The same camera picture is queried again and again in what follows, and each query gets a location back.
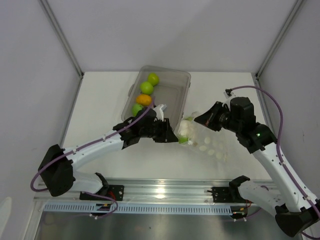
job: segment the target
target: lime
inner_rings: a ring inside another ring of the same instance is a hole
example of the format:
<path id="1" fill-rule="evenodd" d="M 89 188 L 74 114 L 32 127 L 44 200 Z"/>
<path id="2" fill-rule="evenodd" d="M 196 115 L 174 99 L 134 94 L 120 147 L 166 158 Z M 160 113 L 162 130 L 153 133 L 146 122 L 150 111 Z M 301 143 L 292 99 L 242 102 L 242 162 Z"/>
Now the lime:
<path id="1" fill-rule="evenodd" d="M 178 136 L 178 139 L 180 144 L 188 142 L 188 138 L 186 136 Z"/>
<path id="2" fill-rule="evenodd" d="M 135 116 L 138 114 L 138 112 L 139 112 L 140 110 L 142 110 L 143 108 L 144 108 L 144 106 L 142 106 L 141 104 L 135 103 L 135 104 L 133 105 L 133 107 L 132 107 L 132 114 L 133 114 L 133 116 L 135 117 Z"/>
<path id="3" fill-rule="evenodd" d="M 152 86 L 150 82 L 144 81 L 143 83 L 141 83 L 140 89 L 143 94 L 150 95 L 154 91 L 154 86 Z"/>
<path id="4" fill-rule="evenodd" d="M 189 116 L 189 117 L 186 117 L 185 119 L 183 120 L 187 120 L 187 121 L 192 121 L 192 119 L 194 119 L 192 116 Z"/>
<path id="5" fill-rule="evenodd" d="M 154 72 L 150 73 L 148 76 L 148 80 L 149 83 L 151 83 L 152 86 L 155 86 L 159 83 L 159 77 L 157 76 L 157 74 L 155 74 Z"/>

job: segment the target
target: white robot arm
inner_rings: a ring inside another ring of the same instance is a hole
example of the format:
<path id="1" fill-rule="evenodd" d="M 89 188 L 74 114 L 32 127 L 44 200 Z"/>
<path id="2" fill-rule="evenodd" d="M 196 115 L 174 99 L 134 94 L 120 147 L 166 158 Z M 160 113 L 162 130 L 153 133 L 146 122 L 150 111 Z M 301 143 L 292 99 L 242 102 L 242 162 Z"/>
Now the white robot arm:
<path id="1" fill-rule="evenodd" d="M 153 109 L 145 107 L 136 117 L 117 124 L 108 133 L 81 146 L 66 149 L 60 148 L 57 144 L 51 146 L 38 168 L 39 172 L 31 181 L 31 189 L 35 192 L 49 190 L 53 197 L 67 191 L 106 197 L 109 185 L 100 173 L 89 174 L 77 170 L 106 153 L 120 151 L 137 144 L 140 138 L 152 138 L 156 143 L 178 142 L 178 138 L 170 127 L 169 119 L 164 118 L 166 108 L 165 104 L 160 104 Z M 39 175 L 46 189 L 34 188 L 35 179 Z"/>
<path id="2" fill-rule="evenodd" d="M 236 192 L 235 197 L 249 200 L 274 216 L 278 226 L 294 237 L 319 220 L 320 202 L 291 167 L 269 127 L 256 122 L 250 100 L 236 97 L 231 89 L 226 90 L 226 95 L 225 103 L 217 101 L 194 121 L 213 131 L 224 128 L 234 132 L 239 143 L 262 164 L 280 195 L 258 186 L 246 176 L 234 179 L 229 187 Z"/>

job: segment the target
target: clear plastic container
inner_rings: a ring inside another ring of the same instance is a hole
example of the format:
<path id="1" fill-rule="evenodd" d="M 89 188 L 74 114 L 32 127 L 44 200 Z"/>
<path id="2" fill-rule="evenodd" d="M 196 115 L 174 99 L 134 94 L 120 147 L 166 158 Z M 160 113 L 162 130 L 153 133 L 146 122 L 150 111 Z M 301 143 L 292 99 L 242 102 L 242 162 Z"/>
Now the clear plastic container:
<path id="1" fill-rule="evenodd" d="M 129 90 L 129 98 L 123 109 L 121 119 L 124 121 L 133 116 L 132 107 L 136 103 L 136 97 L 141 94 L 140 84 L 147 81 L 150 73 L 155 73 L 159 77 L 159 84 L 154 86 L 153 93 L 150 96 L 155 97 L 155 105 L 167 105 L 164 117 L 169 118 L 170 125 L 174 130 L 183 116 L 191 83 L 191 75 L 186 71 L 157 66 L 143 66 L 135 83 Z"/>
<path id="2" fill-rule="evenodd" d="M 175 130 L 180 145 L 211 159 L 226 161 L 228 149 L 225 130 L 212 131 L 195 122 L 194 118 L 199 115 L 198 112 L 193 112 L 180 121 Z"/>

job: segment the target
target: purple cable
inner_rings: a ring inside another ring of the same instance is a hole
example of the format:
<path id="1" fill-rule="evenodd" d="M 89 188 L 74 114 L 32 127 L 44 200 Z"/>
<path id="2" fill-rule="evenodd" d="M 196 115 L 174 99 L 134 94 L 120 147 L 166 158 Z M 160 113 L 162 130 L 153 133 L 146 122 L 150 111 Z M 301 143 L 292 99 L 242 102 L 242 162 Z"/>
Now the purple cable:
<path id="1" fill-rule="evenodd" d="M 153 98 L 151 104 L 147 107 L 147 109 L 146 109 L 136 120 L 134 120 L 133 122 L 131 122 L 128 126 L 125 126 L 124 128 L 122 128 L 122 129 L 120 129 L 120 130 L 118 130 L 118 131 L 116 131 L 116 132 L 114 132 L 114 133 L 111 133 L 110 135 L 106 136 L 105 139 L 109 139 L 109 138 L 113 137 L 113 136 L 116 135 L 116 134 L 122 133 L 124 130 L 126 130 L 126 129 L 130 128 L 132 125 L 136 124 L 136 123 L 137 123 L 141 118 L 143 118 L 143 117 L 147 114 L 147 112 L 154 106 L 154 103 L 155 103 L 155 99 Z M 89 142 L 89 143 L 86 143 L 86 144 L 84 144 L 84 145 L 82 145 L 82 146 L 79 146 L 79 147 L 76 148 L 75 150 L 76 150 L 76 151 L 80 151 L 80 150 L 82 150 L 82 149 L 84 149 L 84 148 L 87 148 L 87 147 L 89 147 L 89 146 L 91 146 L 91 145 L 93 145 L 93 144 L 97 144 L 97 143 L 102 142 L 102 141 L 104 141 L 104 139 L 103 139 L 103 138 L 100 138 L 100 139 L 91 141 L 91 142 Z M 56 163 L 56 162 L 59 161 L 60 159 L 62 159 L 62 158 L 64 158 L 64 157 L 67 157 L 67 156 L 69 156 L 70 154 L 73 154 L 73 153 L 74 153 L 74 151 L 72 150 L 72 151 L 69 151 L 69 152 L 61 155 L 61 156 L 58 156 L 58 157 L 55 158 L 54 160 L 52 160 L 52 161 L 50 161 L 49 163 L 47 163 L 43 168 L 41 168 L 41 169 L 34 175 L 34 177 L 33 177 L 32 180 L 31 180 L 31 183 L 30 183 L 30 188 L 31 188 L 31 190 L 34 191 L 34 192 L 37 192 L 37 193 L 48 190 L 48 188 L 36 189 L 36 188 L 34 187 L 34 184 L 35 184 L 36 179 L 40 176 L 40 174 L 42 174 L 42 173 L 43 173 L 48 167 L 50 167 L 52 164 Z"/>
<path id="2" fill-rule="evenodd" d="M 112 201 L 116 205 L 115 209 L 113 209 L 112 211 L 110 211 L 110 212 L 108 212 L 108 213 L 106 213 L 104 215 L 101 215 L 101 216 L 92 215 L 92 217 L 94 216 L 95 219 L 105 218 L 105 217 L 113 214 L 116 210 L 118 210 L 118 207 L 119 207 L 118 202 L 116 200 L 114 200 L 113 198 L 110 198 L 110 197 L 107 197 L 107 196 L 101 196 L 101 195 L 93 194 L 93 193 L 90 193 L 90 192 L 85 192 L 85 193 L 88 194 L 88 195 L 91 195 L 93 197 L 98 197 L 98 198 L 106 199 L 108 201 Z M 80 213 L 80 214 L 72 215 L 72 216 L 69 216 L 69 217 L 65 217 L 65 218 L 63 218 L 63 219 L 61 219 L 59 221 L 56 221 L 56 222 L 49 222 L 48 223 L 48 222 L 46 222 L 46 214 L 44 214 L 43 215 L 43 220 L 41 220 L 41 222 L 46 226 L 51 226 L 51 225 L 54 225 L 54 224 L 64 223 L 64 222 L 69 221 L 71 219 L 75 219 L 77 217 L 82 217 L 82 216 L 91 216 L 91 215 L 89 215 L 87 213 Z"/>
<path id="3" fill-rule="evenodd" d="M 261 185 L 260 187 L 263 188 L 263 189 L 267 189 L 269 191 L 269 188 L 267 186 L 265 186 L 265 185 Z"/>
<path id="4" fill-rule="evenodd" d="M 279 103 L 276 101 L 276 99 L 267 91 L 263 90 L 260 87 L 257 86 L 250 86 L 250 85 L 245 85 L 245 86 L 237 86 L 232 88 L 232 90 L 237 90 L 237 89 L 246 89 L 246 88 L 250 88 L 250 89 L 256 89 L 259 90 L 261 92 L 263 92 L 264 94 L 266 94 L 276 105 L 276 107 L 279 110 L 280 113 L 280 125 L 279 125 L 279 132 L 278 132 L 278 139 L 277 139 L 277 143 L 276 143 L 276 153 L 278 154 L 279 160 L 281 163 L 284 162 L 284 159 L 282 158 L 282 154 L 280 151 L 280 141 L 281 141 L 281 135 L 282 135 L 282 129 L 284 126 L 284 114 L 282 112 L 282 109 L 279 105 Z M 289 168 L 283 164 L 282 165 L 284 167 L 284 170 L 286 171 L 286 173 L 288 174 L 288 176 L 290 177 L 290 179 L 292 180 L 292 182 L 294 183 L 294 185 L 299 189 L 300 193 L 307 199 L 307 202 L 311 205 L 311 207 L 314 209 L 314 211 L 316 212 L 318 218 L 320 219 L 320 211 L 318 210 L 318 208 L 316 207 L 316 205 L 309 200 L 307 197 L 307 193 L 303 190 L 303 188 L 299 185 L 299 183 L 297 182 L 297 180 L 295 179 L 295 177 L 292 175 L 292 173 L 290 172 Z M 320 237 L 313 237 L 313 236 L 309 236 L 308 234 L 302 232 L 302 235 L 304 235 L 305 237 L 312 239 L 312 240 L 320 240 Z"/>

